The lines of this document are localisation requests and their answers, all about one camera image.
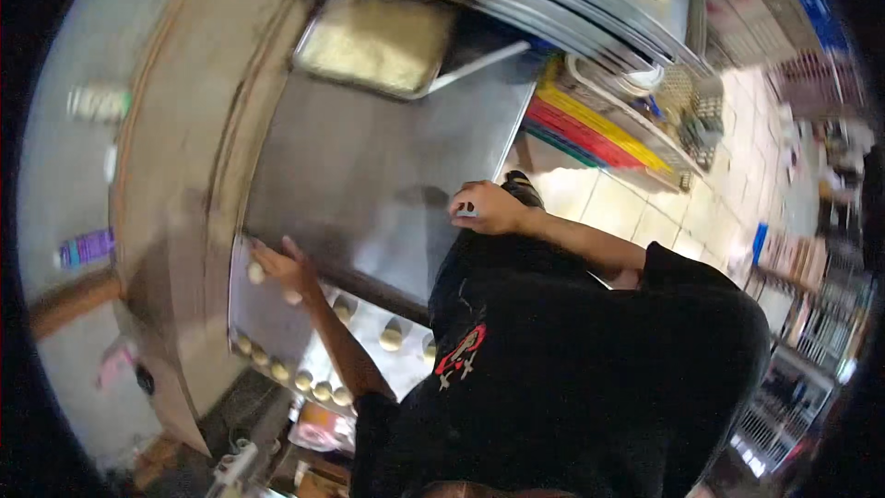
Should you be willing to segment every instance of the stainless steel table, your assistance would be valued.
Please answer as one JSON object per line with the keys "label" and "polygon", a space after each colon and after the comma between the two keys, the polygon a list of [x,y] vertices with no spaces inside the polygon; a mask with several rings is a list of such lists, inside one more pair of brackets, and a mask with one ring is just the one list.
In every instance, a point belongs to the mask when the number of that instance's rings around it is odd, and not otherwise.
{"label": "stainless steel table", "polygon": [[426,324],[457,235],[449,198],[501,170],[542,64],[525,53],[413,102],[293,72],[244,229],[272,246],[288,234],[330,283]]}

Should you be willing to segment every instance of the black shoe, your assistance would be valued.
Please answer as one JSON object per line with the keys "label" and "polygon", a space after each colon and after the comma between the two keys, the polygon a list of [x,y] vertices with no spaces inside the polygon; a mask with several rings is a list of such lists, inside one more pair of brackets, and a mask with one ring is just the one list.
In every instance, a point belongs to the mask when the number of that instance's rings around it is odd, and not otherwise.
{"label": "black shoe", "polygon": [[541,195],[538,194],[535,187],[532,186],[532,182],[528,180],[525,173],[520,172],[519,170],[507,172],[507,174],[504,175],[504,182],[501,185],[501,188],[512,194],[518,201],[526,206],[544,209],[544,202],[541,200]]}

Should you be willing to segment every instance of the man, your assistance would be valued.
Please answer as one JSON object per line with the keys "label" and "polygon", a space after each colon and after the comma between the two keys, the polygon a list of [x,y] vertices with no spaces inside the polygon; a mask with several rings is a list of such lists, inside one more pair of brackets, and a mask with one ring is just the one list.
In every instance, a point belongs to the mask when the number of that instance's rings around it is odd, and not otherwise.
{"label": "man", "polygon": [[759,306],[657,243],[551,216],[520,172],[465,184],[448,213],[466,230],[430,298],[437,362],[401,404],[295,244],[257,244],[355,396],[351,497],[689,492],[766,369]]}

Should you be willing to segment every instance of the tiled floor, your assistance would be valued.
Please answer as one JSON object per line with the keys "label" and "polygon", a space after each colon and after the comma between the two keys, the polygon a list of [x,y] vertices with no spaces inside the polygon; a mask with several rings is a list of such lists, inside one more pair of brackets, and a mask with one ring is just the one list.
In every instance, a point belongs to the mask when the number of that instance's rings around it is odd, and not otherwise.
{"label": "tiled floor", "polygon": [[[780,224],[791,191],[780,163],[781,127],[789,129],[791,121],[780,119],[760,70],[725,72],[722,82],[725,134],[713,169],[696,178],[689,194],[649,194],[528,135],[519,137],[505,170],[525,171],[552,214],[642,247],[658,241],[727,272],[730,261],[745,257],[760,221]],[[816,216],[816,207],[815,198],[800,215]]]}

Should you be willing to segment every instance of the black t-shirt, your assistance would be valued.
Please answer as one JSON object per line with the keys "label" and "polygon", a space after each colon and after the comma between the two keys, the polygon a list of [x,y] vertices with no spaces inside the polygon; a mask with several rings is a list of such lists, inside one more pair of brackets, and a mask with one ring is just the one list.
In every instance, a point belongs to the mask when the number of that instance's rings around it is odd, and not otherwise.
{"label": "black t-shirt", "polygon": [[684,496],[767,365],[758,305],[657,243],[636,291],[495,269],[451,289],[431,305],[433,373],[401,404],[355,404],[352,498],[452,480]]}

